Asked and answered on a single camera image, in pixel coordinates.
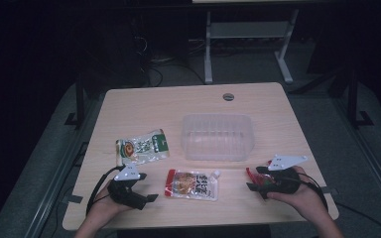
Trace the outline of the aluminium floor rail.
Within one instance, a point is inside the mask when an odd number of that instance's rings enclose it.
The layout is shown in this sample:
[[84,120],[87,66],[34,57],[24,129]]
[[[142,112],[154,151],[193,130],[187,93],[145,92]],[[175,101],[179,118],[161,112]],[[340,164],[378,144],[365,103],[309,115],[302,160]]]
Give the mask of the aluminium floor rail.
[[65,123],[70,115],[75,116],[76,102],[63,100],[52,116],[23,171],[25,200],[32,210],[22,238],[39,238],[42,234],[81,145],[90,138],[100,106],[99,99],[86,99],[79,126]]
[[381,187],[381,107],[379,103],[373,97],[360,101],[359,111],[355,113],[356,122],[348,119],[348,103],[345,100],[335,99],[334,105]]

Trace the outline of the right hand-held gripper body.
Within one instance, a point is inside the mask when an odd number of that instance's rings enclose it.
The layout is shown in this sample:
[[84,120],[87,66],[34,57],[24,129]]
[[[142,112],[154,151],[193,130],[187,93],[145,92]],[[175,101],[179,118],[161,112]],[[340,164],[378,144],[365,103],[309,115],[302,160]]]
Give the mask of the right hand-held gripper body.
[[263,198],[267,198],[268,192],[280,192],[291,194],[296,192],[301,184],[298,173],[294,170],[294,166],[306,162],[307,156],[284,156],[275,155],[269,161],[268,169],[271,171],[275,182],[270,185],[262,186],[263,192],[259,192]]

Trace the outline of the clear plastic container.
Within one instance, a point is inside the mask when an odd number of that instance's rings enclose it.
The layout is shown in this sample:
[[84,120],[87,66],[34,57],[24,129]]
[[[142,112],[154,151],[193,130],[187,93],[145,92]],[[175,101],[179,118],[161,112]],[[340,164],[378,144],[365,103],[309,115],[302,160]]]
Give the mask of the clear plastic container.
[[190,114],[183,119],[182,148],[188,160],[242,162],[255,146],[252,120],[243,114]]

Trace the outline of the small red packet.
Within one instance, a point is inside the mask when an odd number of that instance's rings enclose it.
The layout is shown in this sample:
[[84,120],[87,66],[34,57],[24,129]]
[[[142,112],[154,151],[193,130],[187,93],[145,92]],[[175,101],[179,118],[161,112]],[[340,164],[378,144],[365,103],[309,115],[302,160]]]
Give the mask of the small red packet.
[[261,186],[270,185],[275,182],[271,173],[259,174],[257,171],[253,172],[250,168],[246,169],[246,173],[253,183],[259,184]]

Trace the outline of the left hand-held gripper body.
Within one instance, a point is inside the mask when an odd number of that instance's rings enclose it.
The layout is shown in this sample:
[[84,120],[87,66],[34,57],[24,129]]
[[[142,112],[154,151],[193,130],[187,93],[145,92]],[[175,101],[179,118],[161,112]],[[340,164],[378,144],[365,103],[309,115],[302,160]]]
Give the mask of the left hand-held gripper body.
[[132,187],[139,181],[139,172],[134,164],[124,165],[109,183],[110,197],[119,204],[142,210],[147,197],[133,191]]

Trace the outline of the green and white food pouch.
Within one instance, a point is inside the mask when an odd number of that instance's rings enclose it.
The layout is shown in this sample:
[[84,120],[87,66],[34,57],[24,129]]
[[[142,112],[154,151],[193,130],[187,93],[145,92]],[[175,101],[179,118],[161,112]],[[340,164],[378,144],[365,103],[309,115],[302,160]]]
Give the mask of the green and white food pouch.
[[170,156],[166,135],[162,129],[148,134],[116,141],[116,165],[144,165]]

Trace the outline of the red spout pouch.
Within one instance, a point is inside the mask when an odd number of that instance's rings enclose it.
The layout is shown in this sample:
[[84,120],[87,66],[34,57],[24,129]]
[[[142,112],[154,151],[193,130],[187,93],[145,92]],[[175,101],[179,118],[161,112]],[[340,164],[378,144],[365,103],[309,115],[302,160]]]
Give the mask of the red spout pouch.
[[220,171],[210,174],[169,170],[165,183],[165,196],[217,201]]

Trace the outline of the person's right hand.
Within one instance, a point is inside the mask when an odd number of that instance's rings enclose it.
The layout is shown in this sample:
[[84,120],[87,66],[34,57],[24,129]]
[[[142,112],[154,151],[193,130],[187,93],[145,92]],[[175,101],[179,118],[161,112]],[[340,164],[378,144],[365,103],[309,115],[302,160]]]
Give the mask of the person's right hand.
[[321,223],[328,219],[329,214],[322,203],[319,195],[308,187],[310,179],[305,176],[303,168],[295,166],[294,170],[299,174],[303,183],[299,189],[293,194],[285,194],[279,192],[268,192],[267,197],[287,203],[294,207],[305,220],[311,223]]

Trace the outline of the person's left hand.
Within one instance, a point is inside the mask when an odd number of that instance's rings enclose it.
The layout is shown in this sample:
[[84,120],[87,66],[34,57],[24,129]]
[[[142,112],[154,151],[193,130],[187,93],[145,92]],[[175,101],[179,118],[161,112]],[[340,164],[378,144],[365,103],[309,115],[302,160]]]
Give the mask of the person's left hand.
[[103,188],[96,196],[87,214],[89,223],[102,228],[120,213],[131,210],[131,207],[116,203],[109,195],[108,189]]

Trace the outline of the black metal stand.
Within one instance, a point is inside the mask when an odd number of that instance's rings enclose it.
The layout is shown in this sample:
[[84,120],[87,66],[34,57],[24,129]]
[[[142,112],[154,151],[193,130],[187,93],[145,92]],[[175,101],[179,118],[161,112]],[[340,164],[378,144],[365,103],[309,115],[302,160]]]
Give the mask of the black metal stand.
[[373,121],[366,111],[357,110],[358,72],[354,68],[348,83],[347,118],[349,123],[358,129],[361,126],[373,126]]
[[75,81],[75,108],[76,110],[69,113],[65,124],[74,126],[75,129],[79,129],[85,116],[84,111],[84,87],[82,83],[82,76],[79,74]]

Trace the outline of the white metal desk frame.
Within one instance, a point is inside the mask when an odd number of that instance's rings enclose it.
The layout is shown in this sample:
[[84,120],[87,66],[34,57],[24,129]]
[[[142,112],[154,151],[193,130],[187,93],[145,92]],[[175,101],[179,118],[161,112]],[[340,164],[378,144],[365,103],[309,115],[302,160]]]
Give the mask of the white metal desk frame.
[[206,12],[205,21],[205,50],[204,50],[204,79],[213,83],[211,43],[213,40],[229,39],[281,39],[281,47],[274,56],[284,81],[288,84],[293,78],[285,61],[285,55],[294,32],[299,10],[292,9],[287,20],[237,20],[215,21],[212,10]]

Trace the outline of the person's dark clothing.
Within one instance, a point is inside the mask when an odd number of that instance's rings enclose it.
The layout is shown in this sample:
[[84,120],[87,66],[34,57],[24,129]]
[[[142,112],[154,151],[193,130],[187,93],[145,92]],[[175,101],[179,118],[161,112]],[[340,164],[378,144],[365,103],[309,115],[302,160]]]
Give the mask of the person's dark clothing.
[[117,238],[271,238],[269,225],[118,230]]

